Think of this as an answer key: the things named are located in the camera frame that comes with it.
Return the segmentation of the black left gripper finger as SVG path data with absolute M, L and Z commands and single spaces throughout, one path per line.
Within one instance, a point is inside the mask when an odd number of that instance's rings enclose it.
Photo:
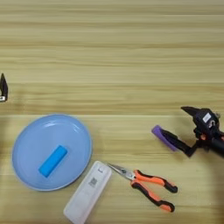
M 8 100 L 8 85 L 4 74 L 1 74 L 0 78 L 0 102 L 6 102 Z

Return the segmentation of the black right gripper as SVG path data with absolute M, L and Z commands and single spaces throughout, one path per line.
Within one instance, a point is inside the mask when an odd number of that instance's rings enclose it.
M 200 109 L 195 107 L 184 106 L 181 109 L 192 117 L 195 117 L 200 113 Z M 167 146 L 169 146 L 174 151 L 182 151 L 189 158 L 199 147 L 203 148 L 205 151 L 211 150 L 224 158 L 224 132 L 222 131 L 215 131 L 211 136 L 204 133 L 197 134 L 196 137 L 198 138 L 198 141 L 192 147 L 188 146 L 179 140 L 177 136 L 165 129 L 161 129 L 160 132 L 162 134 L 162 141 Z

